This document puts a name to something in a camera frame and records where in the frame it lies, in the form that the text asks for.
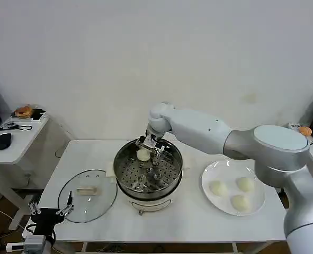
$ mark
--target computer mouse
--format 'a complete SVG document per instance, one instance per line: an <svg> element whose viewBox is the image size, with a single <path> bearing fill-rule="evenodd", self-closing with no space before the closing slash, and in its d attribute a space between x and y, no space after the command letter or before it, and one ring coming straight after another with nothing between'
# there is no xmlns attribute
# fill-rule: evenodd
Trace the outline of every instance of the computer mouse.
<svg viewBox="0 0 313 254"><path fill-rule="evenodd" d="M12 134L5 133L0 135L0 150L4 150L10 146L12 142Z"/></svg>

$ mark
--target white robotic arm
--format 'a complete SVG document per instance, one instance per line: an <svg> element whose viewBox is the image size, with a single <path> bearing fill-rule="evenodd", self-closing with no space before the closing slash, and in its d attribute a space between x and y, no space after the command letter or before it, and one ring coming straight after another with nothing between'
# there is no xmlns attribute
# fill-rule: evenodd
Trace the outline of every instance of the white robotic arm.
<svg viewBox="0 0 313 254"><path fill-rule="evenodd" d="M306 166L306 137L276 125L236 131L217 117L159 103L149 112L145 147L153 148L150 141L157 141L166 132L211 155L254 159L256 176L267 185L284 188L288 195L290 209L284 231L291 252L313 254L313 178Z"/></svg>

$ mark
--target steamed bun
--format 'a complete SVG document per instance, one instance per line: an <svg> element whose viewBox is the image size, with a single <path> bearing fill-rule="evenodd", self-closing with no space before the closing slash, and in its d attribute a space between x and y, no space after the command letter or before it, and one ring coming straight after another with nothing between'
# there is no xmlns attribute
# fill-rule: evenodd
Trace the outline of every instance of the steamed bun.
<svg viewBox="0 0 313 254"><path fill-rule="evenodd" d="M228 194L226 184L221 181L217 181L217 180L212 181L209 184L209 188L211 192L213 192L213 194L216 196L226 196Z"/></svg>
<svg viewBox="0 0 313 254"><path fill-rule="evenodd" d="M231 197L231 204L240 212L248 211L251 208L248 198L244 195L235 195Z"/></svg>
<svg viewBox="0 0 313 254"><path fill-rule="evenodd" d="M136 157L140 161L147 161L150 159L150 152L145 148L141 148L136 152Z"/></svg>
<svg viewBox="0 0 313 254"><path fill-rule="evenodd" d="M243 192L252 192L255 189L254 180L249 177L240 177L236 179L236 184Z"/></svg>

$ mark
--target small white table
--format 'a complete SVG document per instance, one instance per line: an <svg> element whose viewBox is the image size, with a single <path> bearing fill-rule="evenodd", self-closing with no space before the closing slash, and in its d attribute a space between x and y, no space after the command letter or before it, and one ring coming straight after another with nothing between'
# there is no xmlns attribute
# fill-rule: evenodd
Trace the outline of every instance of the small white table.
<svg viewBox="0 0 313 254"><path fill-rule="evenodd" d="M29 131L21 130L4 130L0 131L0 135L3 133L12 134L11 145L5 150L0 151L0 164L2 165L11 165L17 164L22 167L31 166L28 161L25 159L21 160L25 152L28 150L30 145L33 143L37 135L43 129L45 124L48 122L48 117L45 116L40 122L16 122L12 119L7 119L5 122L14 121L18 125L30 125L33 126L33 129ZM28 201L32 198L32 195L28 195L25 199L22 199L18 194L16 194L6 182L3 177L0 177L0 194L5 196L10 202L19 208L16 213L14 220L9 226L10 230L15 230L17 225L21 221L23 215L30 214L28 208Z"/></svg>
<svg viewBox="0 0 313 254"><path fill-rule="evenodd" d="M107 164L127 142L71 141L41 196L39 206L57 207L58 195L67 181L85 170L106 170ZM238 217L226 214L214 207L200 190L204 168L226 157L206 155L178 141L172 142L190 167L183 173L177 190L179 195L173 204L164 210L140 216L118 188L113 206L100 218L84 224L65 220L56 225L57 241L235 243L285 240L283 220L286 212L274 188L264 185L265 204L254 215ZM254 165L252 160L244 163L249 167ZM30 233L24 230L22 235L25 238L27 234Z"/></svg>

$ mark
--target wire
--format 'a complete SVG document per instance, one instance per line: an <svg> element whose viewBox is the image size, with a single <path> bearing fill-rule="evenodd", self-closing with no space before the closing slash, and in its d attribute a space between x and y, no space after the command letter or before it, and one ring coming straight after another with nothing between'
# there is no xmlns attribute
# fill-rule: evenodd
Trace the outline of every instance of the wire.
<svg viewBox="0 0 313 254"><path fill-rule="evenodd" d="M16 229L16 230L14 230L13 232L11 232L11 233L9 233L9 234L3 235L3 236L0 237L0 239L2 239L2 238L4 238L4 237L7 237L8 235L11 235L11 234L15 233L15 232L18 231L18 230L19 230L19 229Z"/></svg>
<svg viewBox="0 0 313 254"><path fill-rule="evenodd" d="M64 254L63 252L61 252L61 251L55 249L53 246L52 246L51 248L52 248L54 251L56 251L56 252L58 252L58 253L60 253L60 254Z"/></svg>
<svg viewBox="0 0 313 254"><path fill-rule="evenodd" d="M107 248L109 245L110 245L110 243L107 244L105 247L103 247L101 250L97 251L97 253L102 252L102 251L103 251L105 248Z"/></svg>
<svg viewBox="0 0 313 254"><path fill-rule="evenodd" d="M11 220L13 220L13 218L11 218L8 214L2 212L1 210L0 210L0 213L6 215L8 218L10 218Z"/></svg>
<svg viewBox="0 0 313 254"><path fill-rule="evenodd" d="M56 155L56 153L57 153L58 150L59 150L59 149L57 149L57 150L55 151L55 157L56 157L56 158L61 158L61 157L58 157L58 156Z"/></svg>
<svg viewBox="0 0 313 254"><path fill-rule="evenodd" d="M29 228L31 228L31 227L33 227L33 226L36 226L36 224L30 224L30 225L26 226L25 229L26 229L28 232L31 232L32 234L34 234L34 231L32 231L31 229L29 229Z"/></svg>

